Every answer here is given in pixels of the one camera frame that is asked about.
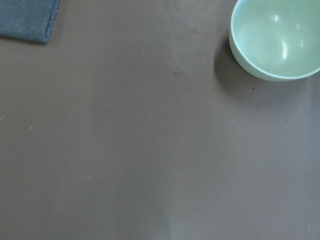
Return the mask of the green bowl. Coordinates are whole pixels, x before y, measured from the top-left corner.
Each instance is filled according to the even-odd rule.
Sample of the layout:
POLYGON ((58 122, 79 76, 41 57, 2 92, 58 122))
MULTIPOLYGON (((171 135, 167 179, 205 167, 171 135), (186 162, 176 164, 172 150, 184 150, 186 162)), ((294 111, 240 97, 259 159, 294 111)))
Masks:
POLYGON ((299 80, 320 71, 318 0, 238 0, 229 45, 251 75, 273 82, 299 80))

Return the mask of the grey folded cloth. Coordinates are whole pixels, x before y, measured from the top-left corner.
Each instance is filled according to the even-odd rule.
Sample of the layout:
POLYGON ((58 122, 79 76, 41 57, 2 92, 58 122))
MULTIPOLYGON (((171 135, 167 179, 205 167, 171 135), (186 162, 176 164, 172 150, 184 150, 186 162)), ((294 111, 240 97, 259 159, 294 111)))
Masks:
POLYGON ((48 43, 60 0, 2 0, 0 35, 29 42, 48 43))

